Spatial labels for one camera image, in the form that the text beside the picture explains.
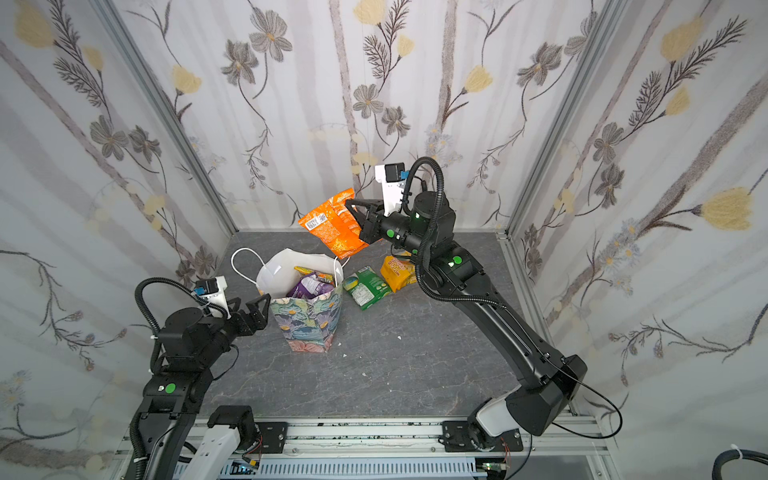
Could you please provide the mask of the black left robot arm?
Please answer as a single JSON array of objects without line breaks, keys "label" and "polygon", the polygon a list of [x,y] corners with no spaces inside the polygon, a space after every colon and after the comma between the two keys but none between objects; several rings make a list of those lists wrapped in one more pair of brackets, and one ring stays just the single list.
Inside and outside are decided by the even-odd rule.
[{"label": "black left robot arm", "polygon": [[[195,302],[170,314],[159,324],[144,299],[153,284],[174,287]],[[261,295],[240,308],[238,297],[216,304],[200,296],[210,279],[189,289],[183,284],[150,277],[135,288],[134,299],[153,339],[151,378],[129,424],[133,450],[129,479],[170,479],[181,456],[206,392],[216,380],[211,368],[235,348],[239,337],[252,336],[268,324],[271,296]]]}]

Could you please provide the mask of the floral white paper bag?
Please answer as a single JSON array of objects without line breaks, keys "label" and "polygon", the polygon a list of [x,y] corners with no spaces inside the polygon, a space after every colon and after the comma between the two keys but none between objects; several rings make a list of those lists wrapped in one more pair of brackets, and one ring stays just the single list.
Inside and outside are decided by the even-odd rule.
[{"label": "floral white paper bag", "polygon": [[[330,350],[343,302],[344,264],[339,259],[285,248],[265,261],[254,249],[241,247],[230,256],[230,266],[259,293],[271,295],[269,312],[292,351],[326,353]],[[287,297],[302,278],[294,270],[295,266],[333,274],[334,290],[314,299]]]}]

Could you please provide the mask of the orange fruit snack packet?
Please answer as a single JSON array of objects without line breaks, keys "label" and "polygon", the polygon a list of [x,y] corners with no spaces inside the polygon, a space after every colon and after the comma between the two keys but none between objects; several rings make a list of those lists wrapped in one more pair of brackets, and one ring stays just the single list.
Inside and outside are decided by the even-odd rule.
[{"label": "orange fruit snack packet", "polygon": [[302,277],[306,276],[314,276],[318,281],[334,285],[336,283],[335,277],[333,274],[321,272],[315,269],[302,267],[302,266],[295,266],[294,270],[298,272]]}]

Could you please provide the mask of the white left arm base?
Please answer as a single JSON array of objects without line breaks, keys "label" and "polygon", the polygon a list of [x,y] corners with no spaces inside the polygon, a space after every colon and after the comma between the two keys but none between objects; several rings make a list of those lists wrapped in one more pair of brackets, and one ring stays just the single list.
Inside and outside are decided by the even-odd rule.
[{"label": "white left arm base", "polygon": [[250,406],[218,407],[210,416],[202,442],[181,480],[218,479],[229,458],[236,452],[249,451],[260,440]]}]

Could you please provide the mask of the orange chips packet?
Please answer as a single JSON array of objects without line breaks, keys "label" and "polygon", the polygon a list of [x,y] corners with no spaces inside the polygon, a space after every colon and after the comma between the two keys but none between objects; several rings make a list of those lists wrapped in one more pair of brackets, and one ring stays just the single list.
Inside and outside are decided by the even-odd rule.
[{"label": "orange chips packet", "polygon": [[299,225],[317,237],[334,256],[346,259],[369,246],[359,236],[361,227],[346,208],[355,199],[355,190],[344,190],[315,207],[299,220]]}]

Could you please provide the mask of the green snack packet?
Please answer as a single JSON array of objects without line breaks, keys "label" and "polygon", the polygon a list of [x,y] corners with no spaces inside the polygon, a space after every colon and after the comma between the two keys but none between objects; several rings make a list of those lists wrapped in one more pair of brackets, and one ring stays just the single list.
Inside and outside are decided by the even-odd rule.
[{"label": "green snack packet", "polygon": [[363,267],[344,279],[342,286],[361,310],[367,310],[392,293],[386,281],[370,266]]}]

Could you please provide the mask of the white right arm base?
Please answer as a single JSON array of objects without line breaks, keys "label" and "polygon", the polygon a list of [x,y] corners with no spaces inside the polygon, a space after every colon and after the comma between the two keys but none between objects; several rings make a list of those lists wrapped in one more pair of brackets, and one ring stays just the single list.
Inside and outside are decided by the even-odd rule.
[{"label": "white right arm base", "polygon": [[503,396],[487,400],[467,418],[471,444],[480,451],[512,446],[521,449],[520,429]]}]

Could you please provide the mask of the purple snack packet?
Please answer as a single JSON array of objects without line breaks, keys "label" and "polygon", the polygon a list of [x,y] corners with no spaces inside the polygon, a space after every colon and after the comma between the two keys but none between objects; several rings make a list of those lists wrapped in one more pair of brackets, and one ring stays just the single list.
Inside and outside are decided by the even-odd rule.
[{"label": "purple snack packet", "polygon": [[302,277],[298,283],[286,294],[289,298],[314,299],[333,291],[335,284],[327,284],[318,281],[314,276]]}]

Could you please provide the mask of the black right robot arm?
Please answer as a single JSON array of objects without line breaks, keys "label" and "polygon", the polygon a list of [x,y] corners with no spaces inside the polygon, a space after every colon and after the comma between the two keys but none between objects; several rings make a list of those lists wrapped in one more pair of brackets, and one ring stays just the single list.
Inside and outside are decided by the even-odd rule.
[{"label": "black right robot arm", "polygon": [[345,206],[363,242],[385,240],[407,252],[421,290],[463,312],[511,367],[517,387],[485,402],[468,419],[476,442],[514,429],[542,435],[575,398],[587,365],[577,355],[563,355],[531,328],[455,240],[456,213],[438,163],[430,157],[414,162],[393,212],[382,200],[350,199]]}]

